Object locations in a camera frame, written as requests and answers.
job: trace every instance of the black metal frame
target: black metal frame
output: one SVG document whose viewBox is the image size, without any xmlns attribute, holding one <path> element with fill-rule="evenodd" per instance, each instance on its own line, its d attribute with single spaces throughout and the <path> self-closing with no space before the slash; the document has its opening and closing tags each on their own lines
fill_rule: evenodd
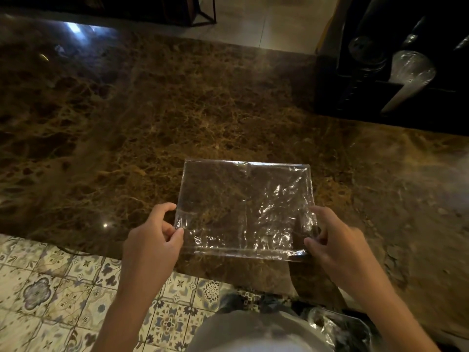
<svg viewBox="0 0 469 352">
<path fill-rule="evenodd" d="M 205 22 L 198 22 L 198 23 L 193 23 L 192 27 L 200 27 L 200 26 L 206 26 L 206 25 L 214 25 L 217 23 L 217 11 L 215 9 L 215 0 L 212 0 L 212 6 L 213 6 L 213 17 L 208 16 L 205 12 L 203 12 L 200 9 L 200 3 L 197 0 L 197 14 L 201 15 L 203 18 L 205 18 L 207 21 Z"/>
</svg>

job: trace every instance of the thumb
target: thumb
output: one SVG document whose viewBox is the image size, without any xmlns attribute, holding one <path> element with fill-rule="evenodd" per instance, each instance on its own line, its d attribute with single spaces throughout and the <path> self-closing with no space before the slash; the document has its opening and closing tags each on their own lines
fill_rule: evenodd
<svg viewBox="0 0 469 352">
<path fill-rule="evenodd" d="M 308 249 L 309 253 L 311 253 L 314 257 L 318 258 L 319 260 L 323 260 L 325 258 L 325 246 L 315 239 L 306 237 L 304 239 L 304 245 Z"/>
<path fill-rule="evenodd" d="M 168 246 L 175 249 L 178 253 L 181 250 L 182 244 L 184 243 L 184 229 L 177 229 L 168 241 Z"/>
</svg>

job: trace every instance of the right hand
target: right hand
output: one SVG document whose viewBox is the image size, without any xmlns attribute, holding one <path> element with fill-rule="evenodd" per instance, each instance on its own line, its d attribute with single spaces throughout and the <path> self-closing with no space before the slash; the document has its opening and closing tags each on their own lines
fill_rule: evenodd
<svg viewBox="0 0 469 352">
<path fill-rule="evenodd" d="M 343 223 L 328 207 L 314 206 L 311 212 L 321 233 L 305 238 L 304 244 L 339 288 L 359 304 L 373 292 L 394 292 L 362 231 Z"/>
</svg>

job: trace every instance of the black machine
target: black machine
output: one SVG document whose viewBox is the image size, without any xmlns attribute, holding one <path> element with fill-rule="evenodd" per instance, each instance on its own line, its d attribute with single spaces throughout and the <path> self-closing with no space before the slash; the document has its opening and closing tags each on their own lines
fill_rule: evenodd
<svg viewBox="0 0 469 352">
<path fill-rule="evenodd" d="M 468 135 L 465 0 L 339 0 L 318 46 L 314 109 L 340 118 Z M 424 55 L 436 75 L 392 111 L 393 55 Z"/>
</svg>

